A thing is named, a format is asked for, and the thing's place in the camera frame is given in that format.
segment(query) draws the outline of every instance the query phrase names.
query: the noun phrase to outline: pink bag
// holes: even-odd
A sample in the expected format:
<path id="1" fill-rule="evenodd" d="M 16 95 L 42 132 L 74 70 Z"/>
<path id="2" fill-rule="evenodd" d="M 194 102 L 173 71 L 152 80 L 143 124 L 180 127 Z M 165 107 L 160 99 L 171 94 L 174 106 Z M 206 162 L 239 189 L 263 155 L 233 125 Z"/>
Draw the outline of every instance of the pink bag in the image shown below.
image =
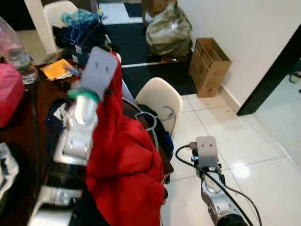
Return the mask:
<path id="1" fill-rule="evenodd" d="M 0 64 L 0 128 L 12 118 L 24 93 L 19 72 L 10 64 Z"/>

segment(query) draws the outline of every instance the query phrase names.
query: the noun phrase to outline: black door frame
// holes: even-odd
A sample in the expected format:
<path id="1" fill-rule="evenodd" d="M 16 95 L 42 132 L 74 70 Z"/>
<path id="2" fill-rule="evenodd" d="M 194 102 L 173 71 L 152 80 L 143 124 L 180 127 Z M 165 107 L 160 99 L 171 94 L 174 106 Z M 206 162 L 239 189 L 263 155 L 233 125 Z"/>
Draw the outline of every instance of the black door frame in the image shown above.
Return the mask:
<path id="1" fill-rule="evenodd" d="M 301 57 L 301 25 L 293 34 L 276 61 L 265 74 L 261 82 L 241 106 L 237 115 L 254 113 L 274 91 L 277 85 L 290 72 Z"/>

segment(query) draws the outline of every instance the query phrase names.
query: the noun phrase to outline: white wall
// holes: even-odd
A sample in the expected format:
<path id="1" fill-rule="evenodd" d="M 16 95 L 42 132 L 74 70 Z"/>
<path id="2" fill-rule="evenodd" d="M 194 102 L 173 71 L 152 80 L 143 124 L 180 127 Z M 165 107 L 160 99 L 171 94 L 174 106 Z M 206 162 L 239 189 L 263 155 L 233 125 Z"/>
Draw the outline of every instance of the white wall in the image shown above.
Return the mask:
<path id="1" fill-rule="evenodd" d="M 233 61 L 224 88 L 242 105 L 301 22 L 301 0 L 178 0 L 193 39 L 214 37 Z"/>

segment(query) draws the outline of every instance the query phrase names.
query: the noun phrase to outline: wooden table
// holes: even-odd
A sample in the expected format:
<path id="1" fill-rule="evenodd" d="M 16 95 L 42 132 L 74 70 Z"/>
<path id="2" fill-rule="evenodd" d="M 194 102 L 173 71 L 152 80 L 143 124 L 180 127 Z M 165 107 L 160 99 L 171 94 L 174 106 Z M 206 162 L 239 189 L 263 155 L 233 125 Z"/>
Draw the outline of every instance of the wooden table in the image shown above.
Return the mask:
<path id="1" fill-rule="evenodd" d="M 46 134 L 44 120 L 51 103 L 66 98 L 66 91 L 53 81 L 46 80 L 39 70 L 39 81 L 26 87 L 27 91 L 9 124 L 0 130 L 0 142 L 9 146 L 20 166 L 20 172 L 8 193 L 8 200 L 0 215 L 0 225 L 25 226 L 34 206 L 41 183 L 41 172 L 45 168 Z M 133 117 L 138 112 L 132 105 L 124 104 L 125 114 Z M 174 171 L 162 148 L 159 148 L 165 175 Z"/>

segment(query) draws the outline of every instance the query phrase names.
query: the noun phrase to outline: floor tile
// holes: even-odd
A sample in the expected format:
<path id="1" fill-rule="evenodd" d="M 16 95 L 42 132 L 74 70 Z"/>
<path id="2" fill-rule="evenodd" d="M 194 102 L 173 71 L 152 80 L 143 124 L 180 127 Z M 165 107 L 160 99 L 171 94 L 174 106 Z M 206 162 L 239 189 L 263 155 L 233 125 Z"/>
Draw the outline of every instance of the floor tile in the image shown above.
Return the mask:
<path id="1" fill-rule="evenodd" d="M 224 172 L 228 186 L 239 190 L 230 171 Z M 162 206 L 161 216 L 164 226 L 213 226 L 207 205 L 201 198 L 201 180 L 198 177 L 172 182 L 166 185 L 168 199 Z M 256 224 L 256 218 L 246 200 L 230 192 L 248 217 Z"/>
<path id="2" fill-rule="evenodd" d="M 266 101 L 254 113 L 268 131 L 301 169 L 301 95 L 300 85 L 281 81 Z"/>
<path id="3" fill-rule="evenodd" d="M 127 24 L 142 23 L 142 18 L 130 18 L 126 7 L 123 3 L 103 3 L 101 4 L 108 19 L 104 21 L 106 24 Z"/>
<path id="4" fill-rule="evenodd" d="M 182 100 L 183 100 L 182 112 L 191 112 L 191 111 L 193 111 L 193 108 L 192 108 L 191 104 L 189 103 L 186 95 L 182 96 Z"/>
<path id="5" fill-rule="evenodd" d="M 208 134 L 198 119 L 196 113 L 194 111 L 182 113 L 179 118 L 178 125 L 175 128 L 174 154 L 179 147 L 196 141 L 196 138 L 199 136 L 208 136 Z M 183 149 L 179 156 L 190 162 L 192 151 L 188 148 Z M 195 170 L 192 167 L 178 161 L 175 155 L 171 159 L 171 164 L 174 168 L 174 173 L 171 175 L 171 181 L 195 176 Z"/>
<path id="6" fill-rule="evenodd" d="M 252 115 L 238 117 L 227 106 L 196 113 L 230 168 L 285 155 Z"/>
<path id="7" fill-rule="evenodd" d="M 25 50 L 33 58 L 34 65 L 44 64 L 52 57 L 52 55 L 46 54 L 44 45 L 36 30 L 18 31 L 17 34 Z"/>
<path id="8" fill-rule="evenodd" d="M 189 102 L 191 103 L 194 110 L 202 110 L 220 106 L 227 106 L 224 99 L 217 95 L 216 97 L 210 98 L 198 98 L 196 94 L 187 95 Z"/>
<path id="9" fill-rule="evenodd" d="M 255 202 L 264 226 L 301 225 L 301 173 L 288 159 L 231 171 L 241 189 Z"/>

